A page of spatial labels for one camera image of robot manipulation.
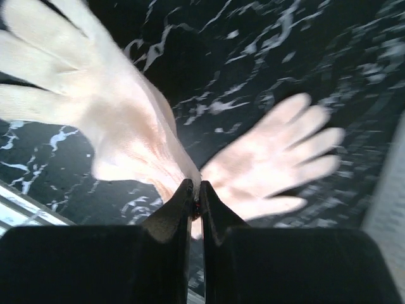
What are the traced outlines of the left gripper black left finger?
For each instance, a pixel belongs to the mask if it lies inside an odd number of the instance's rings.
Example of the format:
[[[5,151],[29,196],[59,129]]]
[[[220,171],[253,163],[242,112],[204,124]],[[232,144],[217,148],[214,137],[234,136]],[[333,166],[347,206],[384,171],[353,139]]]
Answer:
[[[139,225],[14,227],[2,303],[186,303],[193,185]]]

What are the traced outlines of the cream leather glove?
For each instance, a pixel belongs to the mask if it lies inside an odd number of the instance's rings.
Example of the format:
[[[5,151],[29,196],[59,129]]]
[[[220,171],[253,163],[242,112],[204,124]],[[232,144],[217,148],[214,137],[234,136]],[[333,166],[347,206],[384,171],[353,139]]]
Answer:
[[[243,220],[296,211],[306,199],[282,193],[328,177],[341,164],[331,151],[345,130],[327,127],[329,121],[327,109],[312,105],[309,94],[288,97],[215,154],[203,166],[202,178]]]
[[[94,148],[92,175],[153,185],[168,201],[201,174],[177,136],[166,98],[82,1],[5,1],[1,118],[77,128]]]

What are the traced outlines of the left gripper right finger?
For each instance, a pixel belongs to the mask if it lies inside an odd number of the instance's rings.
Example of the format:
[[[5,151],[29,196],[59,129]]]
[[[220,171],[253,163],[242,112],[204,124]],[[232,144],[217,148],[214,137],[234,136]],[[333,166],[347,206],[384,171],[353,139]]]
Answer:
[[[356,229],[255,228],[201,184],[206,303],[400,303],[376,242]]]

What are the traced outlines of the cream leather glove front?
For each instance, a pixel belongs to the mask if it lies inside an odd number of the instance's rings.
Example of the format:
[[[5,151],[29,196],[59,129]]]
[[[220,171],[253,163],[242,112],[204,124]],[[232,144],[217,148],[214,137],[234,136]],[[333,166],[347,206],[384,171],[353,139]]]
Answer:
[[[153,185],[168,201],[201,174],[177,136],[166,98],[82,1],[5,1],[1,118],[77,128],[94,148],[92,175]]]

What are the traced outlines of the white plastic storage basket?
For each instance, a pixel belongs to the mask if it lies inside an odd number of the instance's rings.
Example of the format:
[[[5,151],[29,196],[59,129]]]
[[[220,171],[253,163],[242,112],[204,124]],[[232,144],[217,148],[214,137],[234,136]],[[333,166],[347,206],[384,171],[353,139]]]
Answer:
[[[379,245],[392,271],[404,277],[404,115],[396,128],[363,229]]]

